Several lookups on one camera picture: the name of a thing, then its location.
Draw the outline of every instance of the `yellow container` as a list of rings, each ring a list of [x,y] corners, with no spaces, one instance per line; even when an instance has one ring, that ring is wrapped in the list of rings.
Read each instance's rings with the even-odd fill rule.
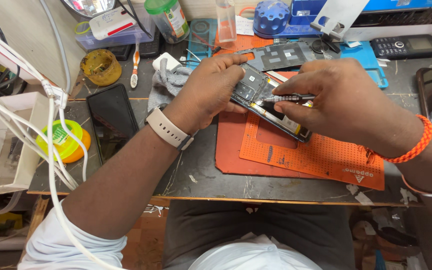
[[[91,145],[91,136],[89,133],[75,121],[64,120],[64,122],[68,126],[68,129],[81,140],[86,150],[88,150]],[[47,130],[48,126],[45,126],[42,130],[46,136],[48,135]],[[48,144],[41,136],[38,135],[36,143],[46,154],[48,153]],[[73,163],[85,155],[81,146],[64,131],[63,126],[61,126],[61,120],[53,122],[53,145],[56,147],[64,163]]]
[[[94,84],[108,86],[121,77],[121,65],[107,49],[96,49],[86,54],[79,64],[82,72]]]

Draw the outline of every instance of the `man's right hand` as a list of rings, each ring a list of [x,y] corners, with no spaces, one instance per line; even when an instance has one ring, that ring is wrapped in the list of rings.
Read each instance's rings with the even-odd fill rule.
[[[354,58],[305,63],[273,89],[275,95],[293,93],[316,95],[314,106],[281,101],[274,109],[313,132],[388,158],[404,155],[423,135],[421,120],[392,102]]]

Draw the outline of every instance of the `precision screwdriver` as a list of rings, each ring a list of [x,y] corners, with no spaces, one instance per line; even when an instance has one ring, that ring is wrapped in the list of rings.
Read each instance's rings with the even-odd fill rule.
[[[315,99],[315,97],[315,95],[274,95],[272,97],[255,99],[254,101],[264,101],[272,103],[276,103],[279,101],[312,101]]]

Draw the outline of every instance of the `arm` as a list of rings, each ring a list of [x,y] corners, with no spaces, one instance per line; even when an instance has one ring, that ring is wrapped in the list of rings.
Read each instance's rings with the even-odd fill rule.
[[[187,134],[207,127],[228,103],[234,86],[244,76],[243,55],[205,58],[180,93],[163,110]],[[63,201],[66,217],[81,230],[105,239],[123,237],[141,216],[159,180],[179,152],[145,126],[88,181]]]
[[[423,122],[392,102],[353,58],[306,63],[273,92],[316,95],[312,108],[282,101],[274,109],[309,130],[387,158],[406,154],[423,136]],[[432,192],[432,140],[417,157],[396,166],[414,188]],[[432,212],[432,197],[421,197]]]

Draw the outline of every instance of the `white sleeve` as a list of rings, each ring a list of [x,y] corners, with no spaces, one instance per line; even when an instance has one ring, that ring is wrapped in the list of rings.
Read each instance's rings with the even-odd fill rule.
[[[71,232],[86,249],[99,259],[121,267],[123,259],[121,250],[126,246],[126,236],[117,240],[99,238],[79,229],[66,216],[64,218]],[[18,269],[96,270],[103,268],[88,259],[71,243],[56,217],[55,210],[52,209],[29,239],[26,255],[22,258]]]

